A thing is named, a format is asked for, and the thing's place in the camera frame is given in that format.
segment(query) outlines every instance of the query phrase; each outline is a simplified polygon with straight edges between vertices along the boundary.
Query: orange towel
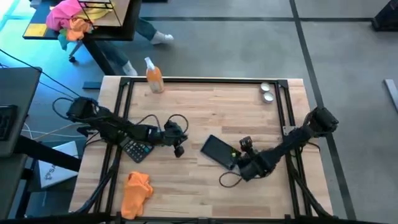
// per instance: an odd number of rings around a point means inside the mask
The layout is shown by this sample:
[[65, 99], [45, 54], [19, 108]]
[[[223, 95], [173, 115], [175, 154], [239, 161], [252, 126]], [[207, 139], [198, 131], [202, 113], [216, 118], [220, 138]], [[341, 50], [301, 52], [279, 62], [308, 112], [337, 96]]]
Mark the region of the orange towel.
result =
[[70, 29], [67, 30], [67, 40], [76, 41], [81, 40], [85, 35], [85, 32], [89, 32], [91, 29], [90, 23], [84, 19], [70, 19]]
[[149, 175], [131, 172], [124, 184], [122, 217], [133, 219], [136, 215], [142, 215], [144, 211], [142, 205], [153, 193], [154, 189], [149, 185]]

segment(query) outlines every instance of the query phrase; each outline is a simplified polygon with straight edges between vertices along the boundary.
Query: white sock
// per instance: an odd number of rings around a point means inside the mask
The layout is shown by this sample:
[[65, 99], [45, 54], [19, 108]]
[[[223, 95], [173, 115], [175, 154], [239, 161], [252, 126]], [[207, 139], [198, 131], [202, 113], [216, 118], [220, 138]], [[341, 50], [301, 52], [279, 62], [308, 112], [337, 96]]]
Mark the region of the white sock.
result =
[[138, 76], [137, 71], [132, 67], [130, 61], [128, 61], [124, 66], [123, 66], [123, 71], [126, 75], [129, 76]]
[[159, 31], [156, 31], [154, 38], [150, 40], [151, 44], [171, 44], [174, 40], [174, 37], [170, 34], [162, 34]]

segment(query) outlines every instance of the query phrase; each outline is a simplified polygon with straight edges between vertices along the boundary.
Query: person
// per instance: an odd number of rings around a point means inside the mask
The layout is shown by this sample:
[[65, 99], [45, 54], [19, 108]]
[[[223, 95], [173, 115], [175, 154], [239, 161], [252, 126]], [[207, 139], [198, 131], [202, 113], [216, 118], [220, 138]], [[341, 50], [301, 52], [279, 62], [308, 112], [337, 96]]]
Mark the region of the person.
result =
[[[151, 42], [151, 44], [171, 44], [174, 40], [170, 34], [163, 34], [155, 29], [155, 27], [141, 18], [138, 19], [136, 24], [136, 32], [141, 36], [145, 37]], [[104, 53], [105, 57], [120, 66], [126, 75], [137, 76], [137, 71], [131, 65], [127, 55], [113, 45], [110, 41], [98, 41], [100, 49]]]

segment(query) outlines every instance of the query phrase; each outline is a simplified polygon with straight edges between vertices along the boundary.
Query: spray bottle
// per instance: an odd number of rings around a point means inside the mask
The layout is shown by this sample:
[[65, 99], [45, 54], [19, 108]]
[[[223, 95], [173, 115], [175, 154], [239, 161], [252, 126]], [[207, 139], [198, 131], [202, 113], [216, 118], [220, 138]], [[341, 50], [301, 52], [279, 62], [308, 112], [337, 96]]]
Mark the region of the spray bottle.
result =
[[147, 63], [147, 80], [153, 93], [162, 93], [164, 91], [162, 72], [156, 67], [149, 57], [145, 58]]

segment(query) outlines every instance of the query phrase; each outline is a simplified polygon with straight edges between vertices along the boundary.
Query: keyboard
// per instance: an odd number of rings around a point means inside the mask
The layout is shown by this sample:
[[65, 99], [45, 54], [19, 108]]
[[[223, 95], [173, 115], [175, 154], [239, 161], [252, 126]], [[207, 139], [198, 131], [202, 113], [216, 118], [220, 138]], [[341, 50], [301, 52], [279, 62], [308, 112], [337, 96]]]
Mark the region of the keyboard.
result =
[[16, 105], [0, 105], [0, 141], [8, 140], [16, 114]]
[[129, 137], [121, 143], [121, 146], [123, 151], [136, 163], [142, 162], [154, 149], [154, 146], [136, 143]]

